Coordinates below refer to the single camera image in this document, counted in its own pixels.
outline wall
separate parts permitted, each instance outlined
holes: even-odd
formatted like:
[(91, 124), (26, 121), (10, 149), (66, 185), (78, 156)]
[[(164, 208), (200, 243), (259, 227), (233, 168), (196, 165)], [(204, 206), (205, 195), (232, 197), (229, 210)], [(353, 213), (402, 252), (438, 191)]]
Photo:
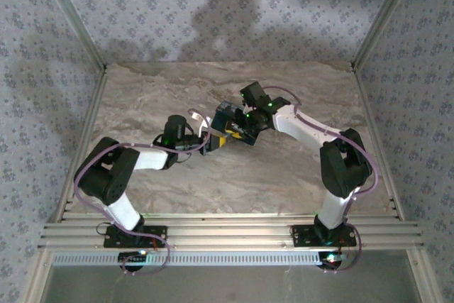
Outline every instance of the wall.
[(0, 302), (16, 302), (99, 70), (55, 0), (0, 8)]
[(72, 0), (104, 60), (350, 61), (383, 0)]
[(454, 301), (454, 2), (401, 0), (360, 70), (406, 218)]

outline marble surface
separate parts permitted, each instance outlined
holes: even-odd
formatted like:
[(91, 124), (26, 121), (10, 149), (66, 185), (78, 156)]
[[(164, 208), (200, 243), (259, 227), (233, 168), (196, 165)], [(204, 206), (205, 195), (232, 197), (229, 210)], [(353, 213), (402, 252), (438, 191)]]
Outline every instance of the marble surface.
[[(320, 122), (356, 129), (373, 153), (353, 76), (341, 68), (317, 62), (135, 63), (109, 65), (106, 76), (89, 150), (104, 136), (151, 143), (169, 115), (191, 123), (187, 109), (195, 108), (212, 117), (224, 99), (240, 104), (240, 89), (259, 80), (296, 92), (301, 110)], [(325, 192), (319, 154), (272, 130), (253, 147), (232, 141), (169, 170), (135, 171), (127, 189), (134, 207), (146, 213), (314, 213)], [(87, 211), (79, 202), (71, 210)], [(384, 183), (353, 211), (389, 212)]]

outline black mounting plate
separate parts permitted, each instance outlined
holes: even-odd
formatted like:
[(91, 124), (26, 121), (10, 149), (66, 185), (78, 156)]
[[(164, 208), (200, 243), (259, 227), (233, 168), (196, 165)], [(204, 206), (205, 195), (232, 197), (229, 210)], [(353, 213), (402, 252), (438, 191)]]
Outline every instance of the black mounting plate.
[[(167, 240), (167, 226), (142, 226), (142, 229), (141, 233), (155, 234)], [(165, 247), (162, 241), (156, 239), (155, 242), (158, 248)], [(104, 236), (105, 248), (153, 248), (154, 246), (152, 238), (131, 236), (115, 226), (109, 226)]]
[(317, 246), (333, 246), (334, 248), (344, 246), (356, 246), (355, 232), (352, 227), (345, 226), (340, 232), (339, 238), (330, 245), (323, 244), (315, 233), (314, 225), (293, 225), (290, 227), (293, 246), (295, 248), (308, 248)]

